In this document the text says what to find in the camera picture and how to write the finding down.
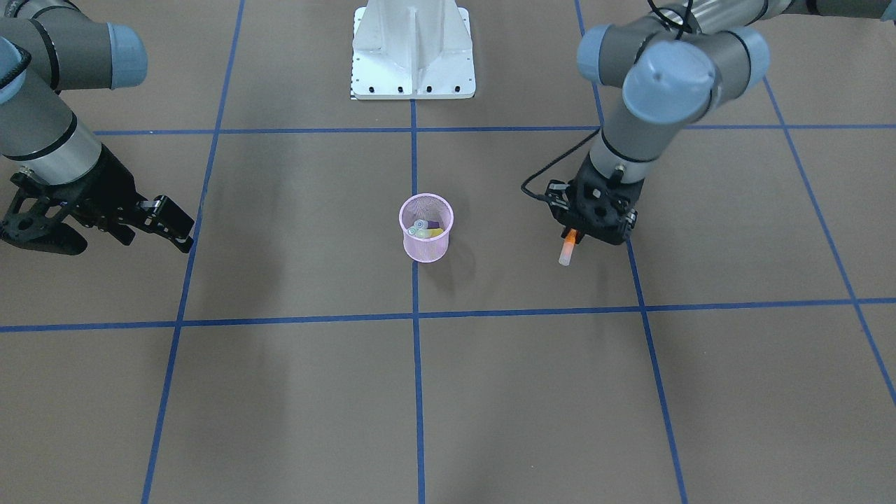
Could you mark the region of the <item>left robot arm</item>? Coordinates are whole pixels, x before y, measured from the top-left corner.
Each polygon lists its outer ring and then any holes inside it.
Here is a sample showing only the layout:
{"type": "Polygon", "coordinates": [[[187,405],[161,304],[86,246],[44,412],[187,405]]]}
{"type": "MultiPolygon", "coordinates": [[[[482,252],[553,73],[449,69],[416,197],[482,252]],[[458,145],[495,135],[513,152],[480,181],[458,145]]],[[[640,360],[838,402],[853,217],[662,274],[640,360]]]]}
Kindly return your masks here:
{"type": "Polygon", "coordinates": [[[675,1],[626,25],[602,24],[580,42],[589,82],[618,88],[617,108],[585,138],[574,178],[546,198],[567,242],[619,245],[636,226],[652,165],[678,132],[758,84],[771,52],[753,29],[781,14],[894,20],[893,1],[675,1]]]}

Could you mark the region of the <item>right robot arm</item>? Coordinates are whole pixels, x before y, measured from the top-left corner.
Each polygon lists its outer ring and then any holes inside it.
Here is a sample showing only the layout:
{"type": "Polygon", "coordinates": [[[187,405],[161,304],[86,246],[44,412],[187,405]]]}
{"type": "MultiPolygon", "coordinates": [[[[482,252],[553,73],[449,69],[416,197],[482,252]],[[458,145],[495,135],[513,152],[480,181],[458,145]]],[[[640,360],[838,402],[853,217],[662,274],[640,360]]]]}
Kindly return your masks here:
{"type": "Polygon", "coordinates": [[[141,195],[132,173],[61,98],[64,90],[142,84],[148,53],[140,35],[96,22],[71,1],[3,1],[1,42],[1,151],[17,167],[3,242],[79,255],[88,243],[67,223],[73,218],[125,246],[141,230],[191,251],[193,219],[166,195],[141,195]]]}

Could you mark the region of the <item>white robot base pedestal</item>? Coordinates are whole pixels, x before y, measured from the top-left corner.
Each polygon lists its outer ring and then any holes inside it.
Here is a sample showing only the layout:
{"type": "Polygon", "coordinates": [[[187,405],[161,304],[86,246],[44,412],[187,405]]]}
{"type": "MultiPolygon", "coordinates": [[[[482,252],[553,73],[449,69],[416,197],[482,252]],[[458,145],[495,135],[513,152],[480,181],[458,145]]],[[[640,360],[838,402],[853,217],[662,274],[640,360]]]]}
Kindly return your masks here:
{"type": "Polygon", "coordinates": [[[353,20],[352,99],[476,95],[468,9],[454,1],[368,1],[355,10],[353,20]]]}

